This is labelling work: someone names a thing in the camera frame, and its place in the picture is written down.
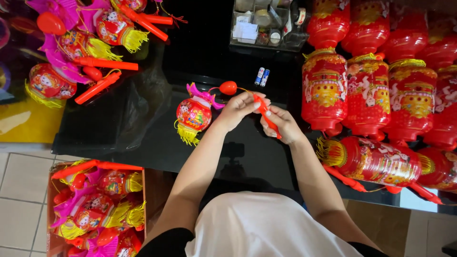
tile floor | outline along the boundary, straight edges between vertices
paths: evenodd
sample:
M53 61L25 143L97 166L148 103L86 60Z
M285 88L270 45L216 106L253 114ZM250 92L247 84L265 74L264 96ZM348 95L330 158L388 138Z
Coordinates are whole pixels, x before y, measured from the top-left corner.
M49 151L0 153L0 257L46 257L49 169L79 159Z

person's right hand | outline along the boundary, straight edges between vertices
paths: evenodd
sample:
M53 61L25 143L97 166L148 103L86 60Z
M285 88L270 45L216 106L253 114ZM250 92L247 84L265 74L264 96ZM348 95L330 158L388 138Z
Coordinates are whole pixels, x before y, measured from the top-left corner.
M305 135L288 111L274 105L270 105L269 109L270 110L266 112L266 116L269 120L271 120L271 122L278 126L279 133L282 136L280 139L281 142L289 145L306 139ZM272 128L268 127L268 124L263 116L260 119L260 123L262 124L263 131L267 136L277 136L276 132Z

clear plastic organizer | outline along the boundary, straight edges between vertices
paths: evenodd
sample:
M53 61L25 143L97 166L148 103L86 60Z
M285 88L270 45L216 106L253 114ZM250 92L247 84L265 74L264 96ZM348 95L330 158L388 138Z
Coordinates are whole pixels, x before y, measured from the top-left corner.
M309 34L294 25L293 21L289 24L292 28L285 33L284 27L291 17L290 9L289 6L277 5L277 0L237 0L233 9L230 44L299 52Z

hand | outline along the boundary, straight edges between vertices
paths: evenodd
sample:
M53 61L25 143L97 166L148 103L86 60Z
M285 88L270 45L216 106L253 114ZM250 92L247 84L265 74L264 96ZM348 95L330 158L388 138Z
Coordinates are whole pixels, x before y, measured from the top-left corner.
M301 140L306 140L305 135L298 127L297 123L293 119L292 115L277 106L271 105L270 110L266 112L266 116L271 122L278 126L279 133L282 138L281 142L290 145ZM276 137L276 132L268 127L268 124L265 121L265 118L262 116L260 123L263 126L263 131L269 137Z
M271 104L271 101L265 98L265 94L259 92L253 93L262 97L267 106ZM217 124L227 132L232 131L246 115L252 112L259 113L257 111L259 107L260 103L254 103L252 93L244 92L230 99L224 109L222 109L219 117L214 121L214 124Z

battery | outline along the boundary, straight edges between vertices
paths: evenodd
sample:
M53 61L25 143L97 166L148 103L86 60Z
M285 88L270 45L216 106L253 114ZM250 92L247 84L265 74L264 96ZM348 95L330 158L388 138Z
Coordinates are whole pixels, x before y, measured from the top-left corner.
M257 73L257 78L255 78L254 84L258 85L260 84L260 81L262 80L263 72L265 71L265 68L260 68L259 73Z
M265 86L266 80L268 79L268 75L270 75L270 70L265 70L263 73L262 81L260 82L260 86Z

